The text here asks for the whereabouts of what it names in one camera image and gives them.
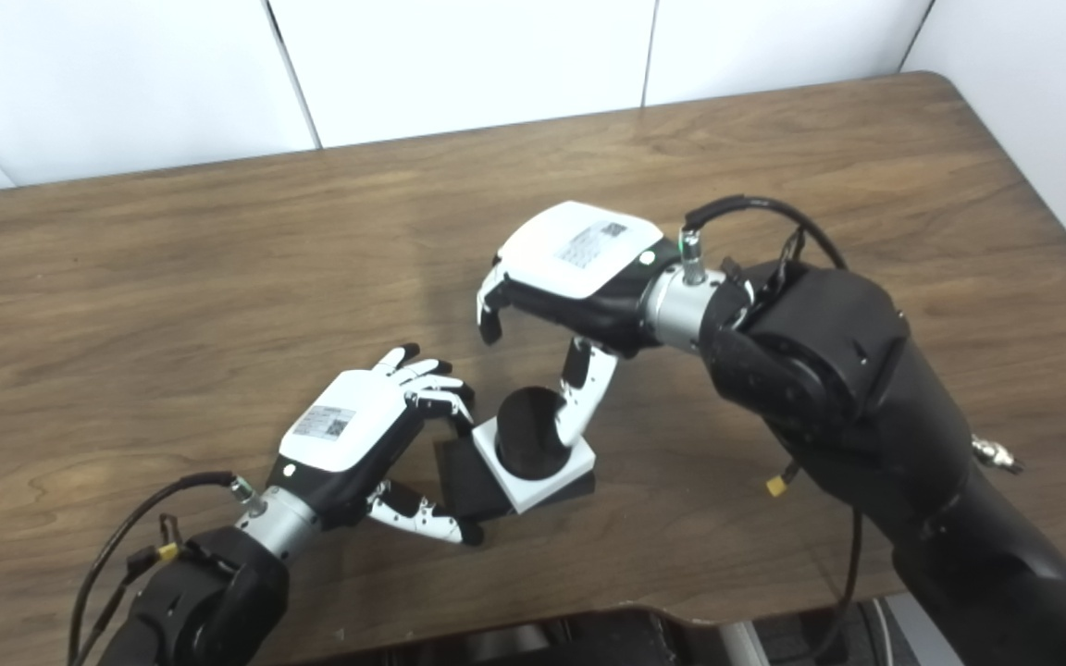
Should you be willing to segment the white and black right hand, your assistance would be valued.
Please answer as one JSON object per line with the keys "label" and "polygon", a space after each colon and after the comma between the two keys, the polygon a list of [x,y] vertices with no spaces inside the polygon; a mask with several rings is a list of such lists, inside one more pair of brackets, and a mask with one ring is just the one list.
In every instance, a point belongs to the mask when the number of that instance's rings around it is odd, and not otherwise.
{"label": "white and black right hand", "polygon": [[485,344],[502,336],[500,311],[571,330],[553,424],[575,446],[605,395],[618,360],[660,345],[646,302],[680,262],[676,242],[655,223],[579,202],[547,208],[496,250],[477,291],[477,329]]}

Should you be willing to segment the white and black left hand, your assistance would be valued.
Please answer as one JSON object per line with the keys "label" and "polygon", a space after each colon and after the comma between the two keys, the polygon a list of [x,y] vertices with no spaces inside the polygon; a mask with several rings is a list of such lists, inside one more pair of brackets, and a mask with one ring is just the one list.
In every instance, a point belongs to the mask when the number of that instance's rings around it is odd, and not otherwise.
{"label": "white and black left hand", "polygon": [[341,372],[288,427],[266,478],[266,502],[291,511],[300,526],[257,527],[266,549],[287,557],[285,537],[308,541],[367,517],[453,545],[482,545],[477,523],[388,478],[431,420],[447,420],[458,435],[475,425],[468,409],[474,390],[452,376],[452,364],[419,354],[407,342],[374,366]]}

